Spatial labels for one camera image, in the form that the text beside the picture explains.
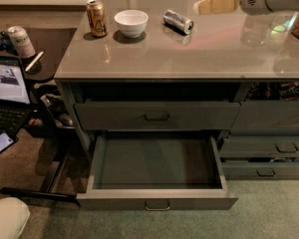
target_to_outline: silver can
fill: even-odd
[[[13,26],[7,30],[9,38],[20,58],[26,59],[36,55],[27,31],[20,26]]]
[[[163,21],[172,28],[180,31],[183,34],[189,35],[193,28],[192,20],[171,10],[165,11]]]
[[[104,37],[108,35],[104,4],[102,3],[102,1],[88,0],[87,14],[89,19],[91,34],[95,37]]]

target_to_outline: laptop keyboard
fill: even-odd
[[[0,132],[6,131],[13,133],[16,129],[16,126],[19,126],[20,120],[23,119],[25,113],[10,111],[0,108]]]

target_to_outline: gray cabinet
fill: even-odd
[[[241,103],[219,155],[229,179],[299,179],[299,101]]]
[[[219,96],[206,100],[210,86],[62,84],[81,142],[94,151],[86,192],[77,195],[81,206],[229,209],[237,197],[228,192],[215,136],[231,129],[240,103],[229,101],[220,83]]]

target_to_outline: white bowl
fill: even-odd
[[[149,16],[143,11],[127,10],[119,12],[114,19],[126,37],[135,38],[145,30]]]

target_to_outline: drawer handle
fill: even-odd
[[[276,144],[276,149],[278,152],[280,153],[285,153],[285,154],[290,154],[290,153],[298,153],[299,152],[299,148],[297,147],[297,145],[295,143],[293,143],[293,146],[295,147],[295,150],[282,150],[279,148],[279,146]]]
[[[144,115],[144,120],[147,122],[166,122],[170,120],[170,115],[165,115],[161,118],[149,118],[148,115]]]
[[[167,208],[149,208],[146,202],[145,202],[145,208],[146,211],[169,211],[170,210],[169,201],[167,202]]]
[[[259,177],[276,177],[276,172],[271,170],[272,174],[261,174],[258,170],[256,170]]]

